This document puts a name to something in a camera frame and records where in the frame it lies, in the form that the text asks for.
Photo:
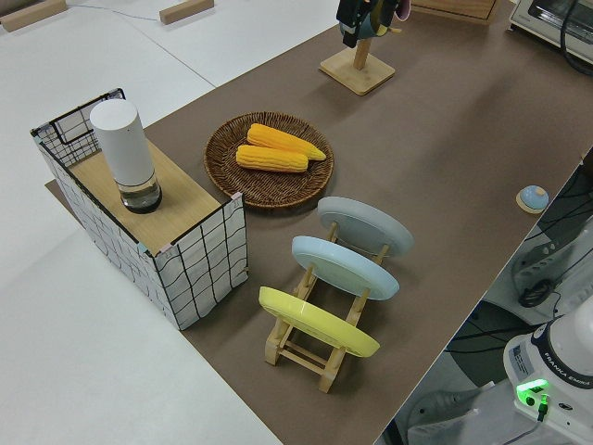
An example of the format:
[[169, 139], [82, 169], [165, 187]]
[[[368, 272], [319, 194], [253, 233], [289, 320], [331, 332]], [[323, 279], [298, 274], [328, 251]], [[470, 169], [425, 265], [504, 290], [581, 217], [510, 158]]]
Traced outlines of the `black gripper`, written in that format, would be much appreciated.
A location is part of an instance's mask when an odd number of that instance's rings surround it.
[[343, 25], [343, 44], [355, 46], [358, 41], [356, 28], [366, 17], [371, 2], [366, 0], [340, 0], [336, 12], [336, 19]]

